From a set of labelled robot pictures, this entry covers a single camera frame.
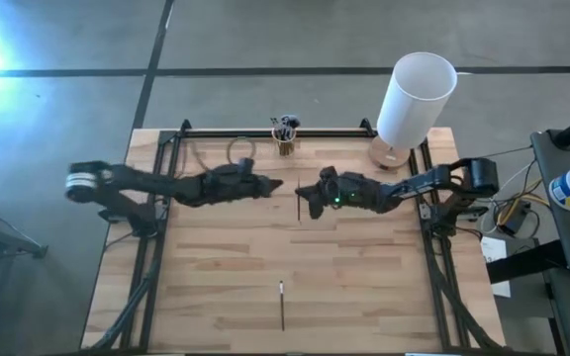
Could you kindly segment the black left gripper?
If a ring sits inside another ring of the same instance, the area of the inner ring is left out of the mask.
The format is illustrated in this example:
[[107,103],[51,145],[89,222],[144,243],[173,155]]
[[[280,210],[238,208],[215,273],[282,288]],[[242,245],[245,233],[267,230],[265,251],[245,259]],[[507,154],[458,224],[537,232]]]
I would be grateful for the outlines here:
[[250,168],[223,165],[205,173],[203,194],[207,204],[232,202],[245,198],[271,198],[284,183],[265,176],[257,178]]

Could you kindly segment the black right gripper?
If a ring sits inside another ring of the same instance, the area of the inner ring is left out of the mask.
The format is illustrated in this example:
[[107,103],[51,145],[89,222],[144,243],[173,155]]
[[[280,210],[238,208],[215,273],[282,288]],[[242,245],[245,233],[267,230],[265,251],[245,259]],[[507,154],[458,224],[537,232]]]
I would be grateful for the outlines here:
[[320,186],[315,184],[299,187],[295,193],[301,198],[309,198],[309,215],[312,220],[318,220],[322,216],[325,202],[334,209],[350,207],[375,213],[390,211],[382,184],[355,172],[324,174]]

